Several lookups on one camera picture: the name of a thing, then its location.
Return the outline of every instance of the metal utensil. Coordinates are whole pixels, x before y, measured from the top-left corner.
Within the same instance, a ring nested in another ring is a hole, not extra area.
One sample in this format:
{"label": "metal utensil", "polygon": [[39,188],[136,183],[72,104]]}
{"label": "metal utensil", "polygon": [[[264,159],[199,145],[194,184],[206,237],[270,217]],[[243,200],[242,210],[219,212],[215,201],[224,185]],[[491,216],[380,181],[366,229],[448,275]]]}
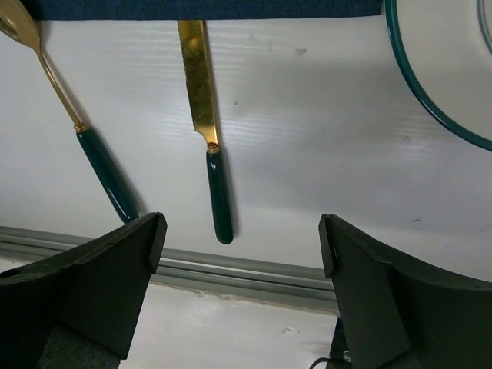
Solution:
{"label": "metal utensil", "polygon": [[211,64],[203,21],[178,21],[193,127],[207,142],[207,170],[217,239],[234,238],[225,165],[218,142]]}
{"label": "metal utensil", "polygon": [[74,122],[77,139],[120,219],[124,223],[128,223],[138,218],[137,208],[130,189],[95,130],[81,121],[57,83],[43,55],[38,28],[19,0],[0,1],[0,31],[34,50],[56,95]]}

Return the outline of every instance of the gold spoon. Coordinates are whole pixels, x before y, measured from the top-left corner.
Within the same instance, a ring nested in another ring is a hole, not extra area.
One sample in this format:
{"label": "gold spoon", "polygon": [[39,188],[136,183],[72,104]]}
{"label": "gold spoon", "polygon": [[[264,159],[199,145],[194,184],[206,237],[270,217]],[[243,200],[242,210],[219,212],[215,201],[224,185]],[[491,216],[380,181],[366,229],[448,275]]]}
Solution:
{"label": "gold spoon", "polygon": [[34,50],[56,95],[74,122],[77,139],[120,219],[128,223],[138,218],[131,190],[95,130],[82,122],[57,83],[43,55],[38,27],[19,0],[0,0],[0,31]]}

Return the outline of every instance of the spoon handle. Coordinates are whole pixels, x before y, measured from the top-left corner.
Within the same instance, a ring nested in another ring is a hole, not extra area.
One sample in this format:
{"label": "spoon handle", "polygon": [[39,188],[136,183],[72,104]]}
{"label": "spoon handle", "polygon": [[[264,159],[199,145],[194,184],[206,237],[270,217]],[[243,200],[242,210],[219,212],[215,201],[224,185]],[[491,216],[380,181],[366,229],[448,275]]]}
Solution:
{"label": "spoon handle", "polygon": [[77,132],[77,139],[123,223],[138,218],[131,190],[97,132],[86,127]]}

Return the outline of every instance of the plate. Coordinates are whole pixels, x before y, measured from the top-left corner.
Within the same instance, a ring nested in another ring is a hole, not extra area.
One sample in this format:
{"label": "plate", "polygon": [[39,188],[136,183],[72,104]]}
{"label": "plate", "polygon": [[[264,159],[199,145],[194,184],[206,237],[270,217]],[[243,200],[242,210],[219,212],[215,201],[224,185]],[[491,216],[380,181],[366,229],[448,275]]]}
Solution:
{"label": "plate", "polygon": [[492,0],[386,0],[394,55],[420,103],[492,151]]}

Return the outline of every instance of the green handle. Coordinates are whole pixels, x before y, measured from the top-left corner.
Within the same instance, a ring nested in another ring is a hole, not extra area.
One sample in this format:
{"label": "green handle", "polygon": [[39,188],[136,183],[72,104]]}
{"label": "green handle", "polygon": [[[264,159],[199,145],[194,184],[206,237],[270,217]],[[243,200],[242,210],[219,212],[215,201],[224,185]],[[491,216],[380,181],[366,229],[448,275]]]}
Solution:
{"label": "green handle", "polygon": [[214,154],[207,151],[207,171],[215,235],[221,243],[230,244],[234,239],[234,232],[232,230],[231,206],[229,205],[225,166],[220,151]]}
{"label": "green handle", "polygon": [[87,128],[84,131],[77,132],[77,138],[123,223],[128,223],[138,218],[137,207],[130,188],[98,134],[94,129]]}

